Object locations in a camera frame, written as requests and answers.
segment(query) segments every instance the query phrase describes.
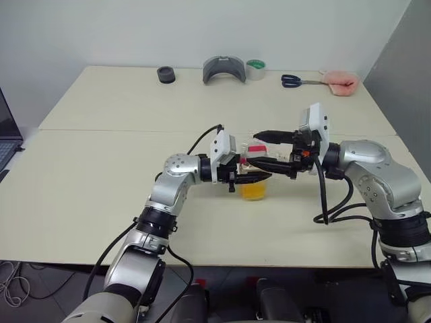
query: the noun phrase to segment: floor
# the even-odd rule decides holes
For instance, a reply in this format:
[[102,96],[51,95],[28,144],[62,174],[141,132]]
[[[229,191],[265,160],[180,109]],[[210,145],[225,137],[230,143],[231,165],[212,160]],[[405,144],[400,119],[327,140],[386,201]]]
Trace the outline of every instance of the floor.
[[[0,281],[9,269],[0,266]],[[405,321],[405,310],[393,307],[384,283],[377,278],[362,277],[332,282],[316,282],[316,271],[306,268],[197,267],[195,278],[205,279],[210,294],[210,322],[254,320],[251,304],[251,277],[267,277],[285,286],[301,309],[319,306],[329,310],[331,322],[391,322]],[[54,291],[71,273],[45,268],[35,270],[23,264],[22,276],[29,279],[32,295]],[[153,322],[168,304],[183,290],[189,277],[186,267],[168,267],[159,294],[144,322]],[[76,273],[56,295],[44,299],[27,299],[21,307],[11,308],[0,294],[0,322],[61,322],[81,300],[87,274]],[[101,290],[104,277],[97,276],[90,293]],[[13,296],[23,295],[15,282]],[[170,316],[162,322],[168,323]]]

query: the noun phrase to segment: white wall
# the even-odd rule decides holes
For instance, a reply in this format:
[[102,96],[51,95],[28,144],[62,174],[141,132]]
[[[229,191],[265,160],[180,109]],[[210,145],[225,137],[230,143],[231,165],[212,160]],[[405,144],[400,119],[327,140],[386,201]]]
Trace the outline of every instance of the white wall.
[[409,0],[0,0],[0,86],[37,126],[86,65],[201,67],[214,55],[269,69],[365,77]]

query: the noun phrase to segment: gray wall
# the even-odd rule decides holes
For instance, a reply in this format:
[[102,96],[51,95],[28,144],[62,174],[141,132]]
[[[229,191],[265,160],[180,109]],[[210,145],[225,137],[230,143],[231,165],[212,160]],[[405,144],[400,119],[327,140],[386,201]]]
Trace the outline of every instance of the gray wall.
[[365,86],[431,180],[431,0],[413,0]]

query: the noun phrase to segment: white table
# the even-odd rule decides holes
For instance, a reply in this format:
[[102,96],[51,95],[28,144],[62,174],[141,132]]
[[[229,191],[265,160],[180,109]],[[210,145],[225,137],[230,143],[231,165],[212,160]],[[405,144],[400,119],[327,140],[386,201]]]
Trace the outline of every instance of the white table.
[[[238,143],[246,140],[248,133],[259,126],[263,116],[270,116],[264,118],[264,123],[272,118],[278,125],[292,124],[283,127],[285,130],[296,129],[299,111],[306,105],[298,108],[294,104],[290,111],[290,114],[295,114],[292,118],[275,118],[286,113],[282,103],[286,97],[293,102],[295,91],[301,100],[305,97],[303,92],[310,92],[317,99],[315,101],[320,97],[319,101],[326,102],[326,105],[332,100],[338,102],[338,108],[329,106],[327,109],[331,125],[335,127],[331,140],[370,139],[386,145],[399,163],[408,165],[418,174],[423,185],[424,206],[430,209],[429,181],[363,87],[350,98],[333,97],[325,86],[278,89],[268,97],[274,105],[247,115],[247,124],[253,125],[250,128],[235,119],[224,122],[228,109],[218,114],[218,120],[212,117],[211,109],[203,110],[201,113],[210,120],[201,123],[200,118],[203,117],[199,115],[195,117],[199,118],[197,122],[190,117],[193,115],[191,107],[197,104],[190,102],[193,103],[193,98],[202,98],[201,90],[206,93],[205,100],[211,93],[214,100],[220,100],[223,91],[218,86],[228,92],[231,87],[240,91],[249,89],[243,96],[255,96],[262,102],[267,93],[256,92],[255,87],[262,82],[262,86],[271,91],[267,78],[276,81],[275,76],[281,72],[270,73],[263,81],[250,85],[231,82],[230,79],[224,80],[230,87],[225,87],[221,80],[208,87],[199,84],[195,87],[195,95],[190,97],[178,92],[176,106],[182,113],[177,122],[170,117],[171,114],[159,111],[159,118],[153,117],[153,123],[148,118],[142,121],[150,130],[136,122],[144,109],[153,111],[149,107],[157,103],[153,99],[147,101],[145,96],[140,97],[141,110],[130,104],[130,100],[125,100],[128,103],[121,106],[117,104],[119,115],[133,116],[129,118],[130,129],[125,129],[125,117],[113,118],[114,105],[109,106],[106,118],[102,118],[104,113],[100,109],[105,100],[101,94],[100,102],[96,100],[94,93],[102,85],[95,80],[102,82],[105,79],[102,83],[111,83],[113,81],[108,75],[117,79],[119,74],[129,77],[143,75],[147,79],[150,77],[146,75],[153,72],[153,69],[91,67],[74,83],[0,185],[0,258],[94,264],[110,241],[141,213],[154,176],[169,155],[186,151],[202,130],[217,122],[230,122],[231,129],[226,128],[237,136]],[[198,76],[196,70],[176,70],[176,73],[179,87],[183,86],[181,80],[192,82],[187,81],[184,75]],[[139,89],[133,87],[130,79],[127,82],[132,88]],[[159,88],[156,81],[152,84],[147,93],[154,94]],[[192,85],[189,87],[188,91],[192,93]],[[214,92],[208,92],[209,89],[214,89]],[[136,98],[137,92],[130,96]],[[82,99],[89,97],[92,98],[90,101]],[[356,110],[349,108],[350,102]],[[237,102],[235,107],[246,110],[241,102]],[[376,118],[363,128],[366,130],[357,134],[361,129],[357,120],[368,120],[364,116],[366,113]],[[78,120],[82,114],[88,115],[86,122],[84,118]],[[265,123],[265,127],[257,130],[266,128],[277,127]],[[210,139],[211,136],[205,138],[195,152],[207,153]],[[289,150],[290,147],[286,146],[286,153]],[[327,181],[327,190],[329,205],[334,205],[346,194],[342,182]],[[355,194],[352,202],[360,201],[359,195]],[[367,214],[366,209],[358,209],[357,212]],[[190,189],[189,198],[178,217],[178,231],[170,239],[172,247],[196,265],[371,266],[368,224],[346,221],[330,226],[317,225],[312,218],[319,213],[319,185],[317,178],[308,174],[300,174],[297,181],[285,176],[270,178],[267,198],[257,202],[247,202],[237,193],[228,193],[226,185],[202,184]],[[114,254],[111,253],[105,263],[109,263]],[[168,256],[166,261],[168,264],[177,263]]]

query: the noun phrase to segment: black cap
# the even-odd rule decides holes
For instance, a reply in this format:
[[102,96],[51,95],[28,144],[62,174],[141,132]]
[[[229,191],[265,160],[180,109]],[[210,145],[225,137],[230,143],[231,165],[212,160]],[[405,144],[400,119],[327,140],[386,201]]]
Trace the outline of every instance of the black cap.
[[160,82],[169,84],[175,81],[174,69],[170,66],[162,66],[157,70]]

